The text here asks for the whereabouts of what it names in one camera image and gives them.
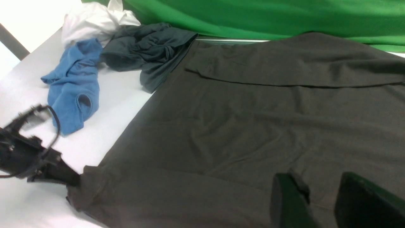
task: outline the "clothing pile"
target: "clothing pile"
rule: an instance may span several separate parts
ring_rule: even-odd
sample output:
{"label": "clothing pile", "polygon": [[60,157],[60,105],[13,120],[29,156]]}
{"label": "clothing pile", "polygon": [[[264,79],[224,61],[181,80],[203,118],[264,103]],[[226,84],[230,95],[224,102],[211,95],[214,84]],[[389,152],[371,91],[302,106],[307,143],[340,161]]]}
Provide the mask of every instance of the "clothing pile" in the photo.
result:
{"label": "clothing pile", "polygon": [[62,135],[83,128],[97,111],[99,62],[117,71],[141,69],[141,84],[152,93],[196,37],[166,23],[141,25],[131,11],[123,10],[121,0],[110,0],[107,7],[90,2],[72,9],[62,27],[66,50],[56,69],[41,78],[50,85],[48,103],[60,120]]}
{"label": "clothing pile", "polygon": [[[116,70],[171,70],[167,48],[146,52],[159,64],[126,65],[149,59],[130,53],[149,49],[127,46],[145,37],[134,30],[101,57]],[[111,228],[270,227],[273,177],[290,169],[325,228],[336,227],[343,172],[405,197],[405,59],[310,32],[249,45],[194,41],[174,64],[100,164],[68,188],[75,209]]]}

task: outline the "dark gray shirt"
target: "dark gray shirt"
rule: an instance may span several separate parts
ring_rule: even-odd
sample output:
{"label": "dark gray shirt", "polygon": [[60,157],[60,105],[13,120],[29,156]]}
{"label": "dark gray shirt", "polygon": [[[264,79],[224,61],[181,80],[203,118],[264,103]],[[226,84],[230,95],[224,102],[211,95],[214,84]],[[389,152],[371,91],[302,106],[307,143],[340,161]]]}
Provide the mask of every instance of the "dark gray shirt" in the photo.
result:
{"label": "dark gray shirt", "polygon": [[122,26],[100,59],[116,71],[142,69],[141,84],[152,93],[182,60],[196,37],[195,32],[166,23]]}

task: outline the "black cable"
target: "black cable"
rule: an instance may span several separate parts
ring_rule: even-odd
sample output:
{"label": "black cable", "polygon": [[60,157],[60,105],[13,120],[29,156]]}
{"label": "black cable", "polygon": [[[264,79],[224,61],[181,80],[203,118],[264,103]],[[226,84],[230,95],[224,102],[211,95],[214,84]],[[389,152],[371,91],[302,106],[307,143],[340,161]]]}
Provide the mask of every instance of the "black cable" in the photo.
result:
{"label": "black cable", "polygon": [[19,175],[25,173],[27,170],[31,169],[32,166],[35,166],[38,163],[38,160],[42,159],[42,157],[45,156],[51,150],[51,148],[54,146],[54,144],[58,140],[58,138],[60,136],[60,122],[59,122],[58,116],[56,115],[55,110],[53,110],[53,108],[51,106],[47,105],[44,107],[44,109],[46,109],[46,108],[48,108],[51,111],[53,117],[55,118],[56,127],[57,127],[56,136],[53,138],[53,140],[49,144],[49,146],[37,157],[37,160],[34,161],[26,170],[17,172],[14,174],[10,174],[10,175],[0,175],[0,179],[16,177],[16,176],[19,176]]}

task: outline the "table surface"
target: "table surface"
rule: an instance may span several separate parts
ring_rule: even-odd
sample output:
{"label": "table surface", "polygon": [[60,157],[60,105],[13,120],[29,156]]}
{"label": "table surface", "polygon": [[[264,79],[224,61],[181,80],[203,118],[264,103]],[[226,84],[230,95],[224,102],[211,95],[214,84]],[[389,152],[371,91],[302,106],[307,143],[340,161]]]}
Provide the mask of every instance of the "table surface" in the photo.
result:
{"label": "table surface", "polygon": [[[32,105],[47,104],[48,86],[40,77],[59,63],[63,53],[61,31],[21,61],[0,81],[0,126],[4,127],[18,112]],[[142,90],[140,71],[99,70],[99,110],[84,123],[84,128],[60,137],[54,149],[78,173],[85,165],[97,166],[151,94]],[[22,132],[36,135],[47,146],[56,130],[51,121]],[[0,179],[1,228],[95,228],[102,226],[66,201],[66,187],[26,180]]]}

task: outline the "green backdrop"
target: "green backdrop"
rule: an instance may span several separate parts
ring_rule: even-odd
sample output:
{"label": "green backdrop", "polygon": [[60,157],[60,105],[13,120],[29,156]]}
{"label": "green backdrop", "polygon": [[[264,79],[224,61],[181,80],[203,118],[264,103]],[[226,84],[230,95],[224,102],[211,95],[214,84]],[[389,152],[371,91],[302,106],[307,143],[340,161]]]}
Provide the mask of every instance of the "green backdrop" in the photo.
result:
{"label": "green backdrop", "polygon": [[243,39],[276,40],[318,31],[405,52],[405,0],[123,1],[143,24],[168,22],[204,35]]}

